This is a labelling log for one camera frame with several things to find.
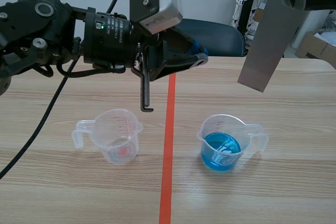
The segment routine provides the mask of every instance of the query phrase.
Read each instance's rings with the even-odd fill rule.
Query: empty measuring cup
[[[219,171],[234,167],[249,147],[253,152],[263,152],[268,143],[268,135],[260,124],[246,124],[224,114],[206,119],[197,137],[203,141],[201,152],[204,163]]]
[[[113,164],[133,160],[139,150],[138,133],[143,130],[137,117],[128,110],[107,111],[94,120],[79,121],[72,139],[76,148],[83,148],[83,133],[88,133],[103,156]]]

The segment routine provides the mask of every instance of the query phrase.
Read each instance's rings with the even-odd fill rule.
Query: blue chair
[[[184,18],[177,28],[198,40],[208,50],[209,56],[244,56],[244,38],[232,26]]]

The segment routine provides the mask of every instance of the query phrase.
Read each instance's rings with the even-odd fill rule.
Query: wooden table
[[[237,83],[244,58],[211,57],[176,77],[171,223],[335,223],[336,72],[321,60],[281,60],[259,93]],[[76,70],[88,69],[83,63]],[[24,145],[61,76],[30,71],[0,97],[0,167]],[[139,109],[133,74],[71,79],[47,123],[0,181],[0,223],[159,222],[168,78],[151,84],[153,113]],[[114,108],[133,111],[144,131],[134,161],[107,163],[88,140],[76,150],[76,122]],[[200,159],[195,137],[218,113],[262,124],[269,145],[219,174]]]

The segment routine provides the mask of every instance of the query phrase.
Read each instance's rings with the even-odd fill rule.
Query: measuring cup with blue liquid
[[[233,168],[246,150],[263,152],[268,135],[260,124],[246,124],[225,114],[213,115],[204,121],[197,134],[202,142],[204,163],[217,171]]]

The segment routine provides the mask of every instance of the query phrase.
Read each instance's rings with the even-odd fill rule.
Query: red tape line
[[[171,224],[176,74],[169,75],[159,224]]]

